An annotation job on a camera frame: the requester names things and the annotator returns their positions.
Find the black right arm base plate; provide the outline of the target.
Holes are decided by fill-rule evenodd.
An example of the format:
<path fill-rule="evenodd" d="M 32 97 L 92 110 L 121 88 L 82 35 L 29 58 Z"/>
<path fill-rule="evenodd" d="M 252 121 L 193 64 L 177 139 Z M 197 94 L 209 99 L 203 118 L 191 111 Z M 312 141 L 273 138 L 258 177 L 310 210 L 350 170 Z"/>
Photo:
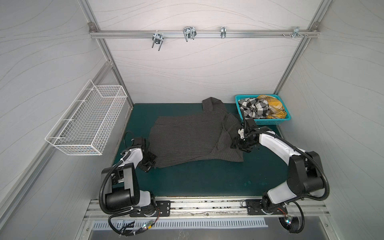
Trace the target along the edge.
<path fill-rule="evenodd" d="M 266 199 L 249 199 L 242 203 L 250 216 L 287 215 L 288 211 L 283 203 L 273 204 Z"/>

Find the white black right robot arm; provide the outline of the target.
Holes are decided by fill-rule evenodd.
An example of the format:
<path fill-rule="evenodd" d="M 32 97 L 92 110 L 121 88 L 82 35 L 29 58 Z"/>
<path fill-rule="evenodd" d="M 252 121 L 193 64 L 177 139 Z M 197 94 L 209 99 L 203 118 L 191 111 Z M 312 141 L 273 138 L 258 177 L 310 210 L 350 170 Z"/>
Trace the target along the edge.
<path fill-rule="evenodd" d="M 316 152 L 295 147 L 268 127 L 259 127 L 253 120 L 244 121 L 236 131 L 232 148 L 249 153 L 263 146 L 277 155 L 288 166 L 287 179 L 268 190 L 260 202 L 261 210 L 271 215 L 284 204 L 298 199 L 323 201 L 330 195 L 330 184 Z"/>

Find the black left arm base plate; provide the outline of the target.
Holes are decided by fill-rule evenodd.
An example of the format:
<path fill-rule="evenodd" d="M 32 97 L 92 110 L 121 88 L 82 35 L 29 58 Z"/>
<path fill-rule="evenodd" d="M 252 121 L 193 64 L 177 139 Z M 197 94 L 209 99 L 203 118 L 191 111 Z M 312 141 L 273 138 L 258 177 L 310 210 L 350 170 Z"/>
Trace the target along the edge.
<path fill-rule="evenodd" d="M 150 218 L 150 217 L 169 217 L 171 211 L 170 201 L 156 201 L 146 207 L 140 208 L 139 211 L 131 213 L 131 218 Z"/>

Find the dark grey pinstriped shirt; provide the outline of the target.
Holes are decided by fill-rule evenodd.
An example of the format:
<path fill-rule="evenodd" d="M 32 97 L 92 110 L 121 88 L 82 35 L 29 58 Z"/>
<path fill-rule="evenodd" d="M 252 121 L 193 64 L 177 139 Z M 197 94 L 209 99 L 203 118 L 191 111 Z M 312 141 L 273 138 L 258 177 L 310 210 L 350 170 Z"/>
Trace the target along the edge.
<path fill-rule="evenodd" d="M 232 147 L 241 128 L 238 118 L 213 97 L 203 100 L 202 107 L 197 115 L 157 118 L 149 134 L 156 168 L 203 160 L 243 162 L 242 151 Z"/>

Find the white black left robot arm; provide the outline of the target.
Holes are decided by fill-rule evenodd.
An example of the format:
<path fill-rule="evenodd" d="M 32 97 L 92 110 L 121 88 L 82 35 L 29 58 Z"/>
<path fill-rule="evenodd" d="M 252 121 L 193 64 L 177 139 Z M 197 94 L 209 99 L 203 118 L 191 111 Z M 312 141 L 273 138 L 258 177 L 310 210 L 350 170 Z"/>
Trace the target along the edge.
<path fill-rule="evenodd" d="M 147 173 L 154 168 L 156 155 L 147 150 L 146 139 L 132 140 L 122 152 L 119 162 L 102 170 L 99 205 L 105 214 L 113 215 L 136 210 L 138 216 L 153 216 L 157 204 L 154 194 L 142 191 L 136 169 Z"/>

